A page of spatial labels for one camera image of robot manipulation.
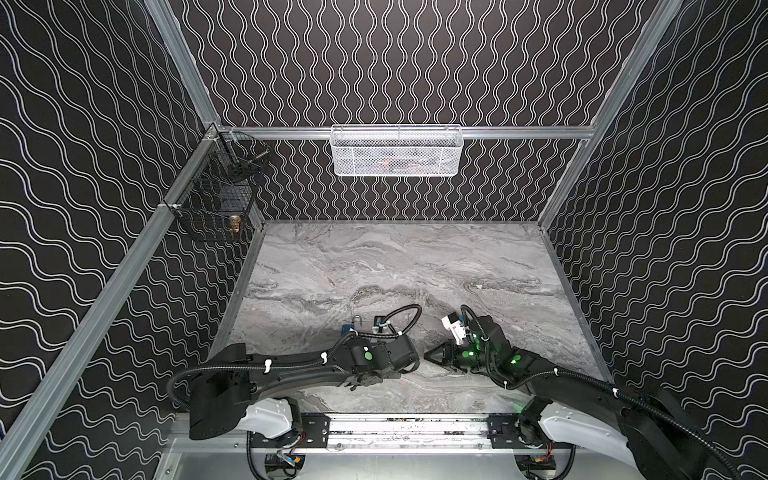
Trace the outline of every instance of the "metal bar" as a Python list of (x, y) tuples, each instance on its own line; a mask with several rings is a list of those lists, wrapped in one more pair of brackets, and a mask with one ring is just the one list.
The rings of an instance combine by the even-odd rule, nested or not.
[(256, 229), (256, 232), (264, 231), (266, 220), (264, 220), (264, 215), (262, 215), (259, 207), (256, 206), (256, 202), (253, 202), (253, 205), (250, 208), (250, 212), (248, 212), (248, 218), (250, 219), (250, 223), (253, 225), (253, 228)]
[(266, 220), (266, 223), (403, 223), (411, 225), (429, 225), (431, 223), (481, 223), (483, 225), (490, 224), (517, 224), (517, 225), (532, 225), (536, 226), (538, 223), (535, 220)]
[(181, 169), (181, 172), (176, 176), (174, 184), (170, 186), (168, 192), (165, 194), (165, 201), (168, 204), (174, 204), (181, 197), (181, 193), (184, 192), (184, 188), (192, 181), (192, 177), (197, 172), (197, 168), (203, 163), (203, 159), (207, 155), (211, 147), (216, 143), (218, 132), (216, 127), (211, 125), (203, 135), (197, 148), (192, 152), (192, 156)]
[(160, 463), (157, 464), (154, 471), (154, 480), (173, 480), (176, 478), (179, 463), (181, 463), (180, 453), (165, 452), (160, 457)]
[(251, 240), (250, 247), (248, 247), (248, 253), (243, 260), (243, 268), (240, 269), (240, 275), (235, 282), (235, 288), (230, 296), (230, 301), (227, 303), (227, 309), (224, 311), (224, 315), (221, 318), (219, 324), (219, 330), (216, 333), (214, 343), (210, 346), (210, 352), (208, 353), (208, 359), (219, 353), (230, 339), (230, 333), (232, 327), (235, 324), (237, 313), (240, 311), (240, 306), (243, 304), (243, 297), (245, 296), (246, 289), (248, 288), (248, 281), (250, 275), (253, 272), (253, 268), (256, 265), (256, 259), (261, 251), (261, 245), (264, 242), (264, 235), (266, 234), (266, 228), (257, 232), (257, 235)]
[[(328, 447), (297, 448), (294, 453), (333, 454), (539, 454), (544, 449), (494, 449), (488, 439), (486, 414), (360, 414), (331, 413)], [(189, 439), (189, 417), (179, 415), (171, 429), (167, 453), (233, 453), (245, 448), (245, 432), (232, 430), (208, 440)], [(276, 449), (254, 447), (255, 453)]]
[(634, 48), (621, 66), (619, 75), (592, 121), (594, 134), (589, 141), (582, 142), (574, 152), (574, 156), (565, 168), (554, 193), (549, 197), (547, 206), (541, 212), (539, 224), (545, 230), (549, 230), (555, 215), (568, 197), (568, 193), (578, 180), (581, 171), (592, 157), (595, 148), (603, 140), (605, 132), (614, 123), (621, 106), (637, 83), (637, 79), (659, 45), (664, 32), (667, 31), (675, 15), (680, 11), (682, 4), (683, 0), (659, 0), (650, 18), (643, 25), (643, 31), (637, 37)]
[[(197, 146), (166, 196), (169, 204), (178, 200), (185, 187), (181, 183), (189, 181), (205, 158), (211, 143), (201, 141)], [(26, 465), (40, 447), (45, 434), (173, 221), (173, 213), (164, 204), (158, 205), (118, 268), (109, 277), (104, 289), (3, 439), (0, 448), (1, 480), (17, 480), (24, 473)]]
[(179, 25), (173, 9), (168, 4), (168, 0), (144, 0), (144, 4), (147, 6), (161, 37), (163, 37), (170, 57), (176, 64), (181, 82), (187, 88), (200, 121), (203, 122), (203, 125), (220, 124), (219, 114), (210, 99), (210, 94), (203, 83), (203, 77), (200, 76), (189, 45), (184, 39), (184, 34), (181, 33), (181, 25)]
[[(331, 127), (231, 127), (259, 140), (329, 140)], [(591, 138), (593, 127), (462, 127), (467, 140)]]
[(549, 236), (546, 230), (541, 229), (541, 240), (544, 242), (544, 246), (547, 249), (547, 252), (549, 252), (549, 258), (552, 260), (554, 269), (558, 272), (558, 276), (560, 277), (560, 283), (562, 283), (563, 290), (565, 291), (565, 296), (568, 297), (568, 302), (571, 304), (571, 308), (574, 311), (574, 315), (576, 315), (576, 320), (578, 321), (578, 324), (581, 327), (581, 331), (584, 334), (584, 338), (587, 339), (587, 345), (589, 345), (589, 350), (592, 351), (592, 356), (594, 357), (594, 361), (597, 362), (600, 373), (603, 374), (603, 380), (606, 380), (608, 382), (613, 382), (614, 376), (611, 374), (611, 371), (608, 369), (608, 365), (605, 364), (605, 359), (600, 353), (600, 347), (598, 347), (598, 342), (597, 340), (594, 339), (592, 330), (589, 328), (589, 323), (587, 322), (586, 317), (584, 317), (584, 312), (581, 311), (581, 304), (576, 298), (576, 294), (574, 293), (573, 288), (571, 288), (571, 282), (568, 280), (568, 277), (565, 275), (565, 271), (563, 270), (563, 265), (562, 263), (560, 263), (560, 259), (558, 258), (557, 253), (554, 251), (554, 246), (552, 245), (552, 242), (549, 240)]

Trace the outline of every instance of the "red wire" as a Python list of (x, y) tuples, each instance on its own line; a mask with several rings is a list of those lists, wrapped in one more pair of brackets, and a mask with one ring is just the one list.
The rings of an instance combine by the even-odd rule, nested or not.
[(537, 459), (534, 460), (534, 462), (536, 462), (536, 463), (543, 462), (544, 460), (548, 459), (551, 456), (552, 456), (552, 444), (548, 443), (547, 444), (547, 456), (542, 457), (542, 458), (537, 458)]
[(294, 446), (293, 446), (293, 447), (290, 449), (290, 451), (288, 452), (288, 455), (293, 455), (293, 450), (294, 450), (296, 447), (298, 447), (299, 445), (301, 445), (302, 443), (304, 443), (304, 440), (306, 440), (306, 431), (302, 430), (302, 431), (301, 431), (301, 436), (300, 436), (299, 438), (300, 438), (300, 440), (299, 440), (299, 443), (295, 444), (295, 445), (294, 445)]

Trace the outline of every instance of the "black wire basket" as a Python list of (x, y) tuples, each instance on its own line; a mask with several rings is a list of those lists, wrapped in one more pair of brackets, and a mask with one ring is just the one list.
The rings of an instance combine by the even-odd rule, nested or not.
[(268, 157), (266, 146), (249, 157), (220, 148), (209, 152), (187, 185), (182, 203), (172, 208), (184, 231), (200, 242), (250, 241), (249, 213)]

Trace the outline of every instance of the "wire mesh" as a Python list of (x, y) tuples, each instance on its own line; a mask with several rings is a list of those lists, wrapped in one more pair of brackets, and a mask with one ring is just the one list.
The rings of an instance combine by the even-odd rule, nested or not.
[(174, 214), (187, 234), (203, 242), (248, 242), (250, 210), (268, 150), (241, 157), (215, 147), (184, 191)]
[(333, 125), (330, 145), (342, 177), (452, 177), (464, 140), (459, 125)]

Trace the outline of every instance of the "white wire basket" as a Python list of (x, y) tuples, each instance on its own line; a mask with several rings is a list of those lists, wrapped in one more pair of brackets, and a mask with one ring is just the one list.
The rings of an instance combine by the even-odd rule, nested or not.
[(333, 170), (341, 177), (453, 177), (460, 125), (333, 125)]

